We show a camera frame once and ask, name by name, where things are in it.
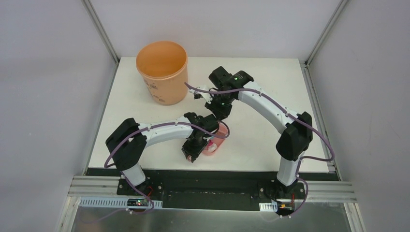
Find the pink dustpan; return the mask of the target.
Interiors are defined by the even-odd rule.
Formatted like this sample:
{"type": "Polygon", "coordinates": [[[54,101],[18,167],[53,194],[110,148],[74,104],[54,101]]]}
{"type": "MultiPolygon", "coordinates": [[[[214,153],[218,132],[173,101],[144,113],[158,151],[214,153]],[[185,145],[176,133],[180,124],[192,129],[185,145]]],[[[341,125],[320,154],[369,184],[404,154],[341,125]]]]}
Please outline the pink dustpan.
{"type": "Polygon", "coordinates": [[[201,154],[206,156],[213,155],[223,142],[224,140],[219,138],[186,141],[182,150],[186,159],[193,163],[201,154]]]}

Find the pink hand brush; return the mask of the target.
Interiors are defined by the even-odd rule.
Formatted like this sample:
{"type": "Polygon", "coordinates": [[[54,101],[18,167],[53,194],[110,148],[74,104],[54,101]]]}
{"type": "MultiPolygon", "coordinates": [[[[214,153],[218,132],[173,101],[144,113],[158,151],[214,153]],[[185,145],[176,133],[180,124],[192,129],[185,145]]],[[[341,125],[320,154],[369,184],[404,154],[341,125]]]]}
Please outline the pink hand brush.
{"type": "Polygon", "coordinates": [[[216,132],[214,132],[214,138],[226,139],[229,135],[230,135],[229,127],[225,123],[219,122],[219,128],[217,129],[216,132]]]}

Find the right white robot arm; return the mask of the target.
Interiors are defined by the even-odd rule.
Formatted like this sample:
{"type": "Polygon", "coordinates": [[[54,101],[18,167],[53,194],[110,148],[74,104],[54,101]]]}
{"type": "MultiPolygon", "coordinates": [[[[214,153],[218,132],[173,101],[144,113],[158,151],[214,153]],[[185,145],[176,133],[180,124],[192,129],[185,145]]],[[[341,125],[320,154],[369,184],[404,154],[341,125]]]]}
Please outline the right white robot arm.
{"type": "Polygon", "coordinates": [[[311,115],[303,112],[297,114],[296,119],[291,119],[289,110],[279,103],[273,103],[245,71],[230,74],[220,66],[209,75],[209,80],[218,92],[211,95],[212,99],[205,107],[217,119],[226,119],[231,113],[232,102],[239,100],[268,120],[280,134],[276,150],[281,159],[274,190],[277,196],[287,198],[297,184],[298,162],[313,140],[313,132],[309,129],[312,125],[311,115]]]}

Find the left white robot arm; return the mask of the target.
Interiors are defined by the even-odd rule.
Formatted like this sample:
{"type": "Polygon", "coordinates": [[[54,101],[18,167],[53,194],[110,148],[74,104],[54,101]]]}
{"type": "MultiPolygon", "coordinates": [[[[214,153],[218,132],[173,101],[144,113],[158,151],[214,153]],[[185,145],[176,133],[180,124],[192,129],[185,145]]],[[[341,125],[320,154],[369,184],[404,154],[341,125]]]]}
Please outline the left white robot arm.
{"type": "Polygon", "coordinates": [[[194,162],[204,151],[211,138],[216,138],[220,124],[213,114],[199,116],[194,112],[160,123],[137,123],[125,119],[106,139],[105,145],[121,174],[128,179],[129,189],[135,195],[147,191],[146,176],[139,164],[143,151],[158,143],[185,139],[181,150],[185,158],[194,162]]]}

